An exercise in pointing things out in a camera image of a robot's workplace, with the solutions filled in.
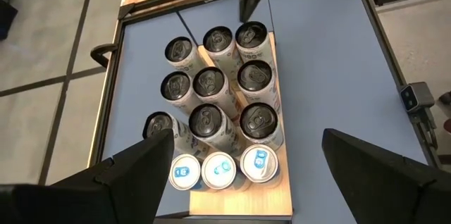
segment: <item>wooden panel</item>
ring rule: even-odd
[[[277,63],[273,32],[270,32],[270,38],[274,61]],[[199,47],[199,53],[209,66],[213,66],[204,47]],[[247,105],[241,92],[238,92],[238,99],[242,104]],[[280,121],[283,128],[282,113]],[[252,184],[244,192],[234,192],[230,189],[220,192],[190,192],[190,215],[291,216],[292,203],[285,144],[279,148],[277,155],[282,175],[282,180],[277,187],[267,188],[265,185]]]

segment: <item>black handle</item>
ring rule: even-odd
[[[104,54],[116,51],[117,49],[118,46],[115,44],[102,44],[96,46],[91,50],[91,58],[94,59],[101,66],[107,68],[109,60],[104,56]]]

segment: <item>white can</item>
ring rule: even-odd
[[[251,185],[250,180],[240,172],[231,156],[223,152],[212,153],[202,164],[202,178],[212,189],[231,188],[243,192]]]
[[[276,75],[267,62],[246,62],[238,71],[238,86],[249,104],[262,102],[280,113]]]
[[[189,126],[197,139],[233,157],[246,149],[246,140],[239,137],[229,117],[213,104],[198,106],[191,113]]]
[[[276,71],[269,33],[263,23],[252,21],[241,25],[235,33],[235,41],[242,60],[262,60]]]
[[[161,83],[161,95],[170,104],[189,116],[201,100],[194,93],[190,77],[184,72],[170,73]]]
[[[199,55],[197,46],[193,45],[187,37],[172,39],[164,50],[168,62],[179,71],[194,77],[197,72],[206,66]]]
[[[268,104],[248,105],[240,116],[240,127],[246,139],[277,151],[284,142],[277,113]]]
[[[202,180],[199,161],[189,154],[181,154],[172,161],[169,182],[178,190],[191,189],[199,192],[209,190]]]
[[[248,147],[241,155],[242,172],[252,182],[276,187],[282,180],[279,160],[270,147],[255,144]]]
[[[233,124],[238,126],[242,107],[222,70],[215,67],[204,68],[196,74],[192,85],[202,102],[221,108]]]
[[[147,139],[154,133],[164,129],[172,129],[174,134],[174,148],[179,153],[191,154],[202,160],[206,158],[210,146],[196,139],[192,135],[188,125],[180,122],[169,113],[159,111],[151,114],[146,119],[142,136],[144,139]]]
[[[232,84],[235,84],[242,60],[236,49],[232,31],[223,26],[214,27],[204,35],[203,44],[215,66],[227,75]]]

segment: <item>aluminum can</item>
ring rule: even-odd
[[[238,87],[249,104],[262,102],[280,113],[276,75],[265,61],[246,62],[238,71]]]
[[[200,70],[194,77],[192,86],[202,102],[215,104],[238,125],[242,107],[222,70],[215,67]]]
[[[246,149],[246,140],[239,137],[229,117],[213,104],[202,104],[195,108],[189,126],[197,139],[233,157],[240,156]]]
[[[204,35],[203,45],[215,66],[220,68],[234,85],[242,60],[232,31],[223,26],[214,27]]]
[[[196,45],[187,37],[172,39],[164,49],[168,62],[179,71],[194,77],[197,72],[206,66],[199,55]]]
[[[284,142],[277,113],[268,104],[248,105],[240,116],[240,127],[246,139],[277,151]]]
[[[241,171],[251,182],[275,187],[282,180],[275,151],[263,144],[248,147],[241,155],[240,166]]]
[[[142,136],[144,139],[164,130],[172,129],[174,134],[174,148],[181,154],[191,154],[200,159],[205,159],[210,150],[208,144],[196,139],[185,123],[174,118],[166,112],[154,112],[147,119],[144,125]]]
[[[201,177],[199,161],[190,154],[181,154],[172,161],[169,182],[178,190],[209,190]]]
[[[161,95],[170,104],[189,116],[202,102],[195,94],[190,77],[184,72],[170,73],[161,83]]]
[[[263,23],[252,21],[241,25],[235,33],[237,48],[242,60],[258,59],[267,62],[276,71],[269,33]]]
[[[251,185],[233,158],[223,152],[207,156],[202,164],[202,178],[208,187],[217,190],[230,188],[236,192],[243,192]]]

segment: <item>table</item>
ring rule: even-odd
[[[122,0],[89,164],[141,140],[145,118],[172,68],[160,51],[179,35],[202,43],[211,27],[238,21],[238,0]],[[251,20],[276,36],[288,146],[293,223],[355,223],[321,150],[331,127],[422,163],[434,164],[423,125],[398,97],[405,84],[369,0],[262,0]],[[166,186],[157,215],[183,212],[189,194]]]

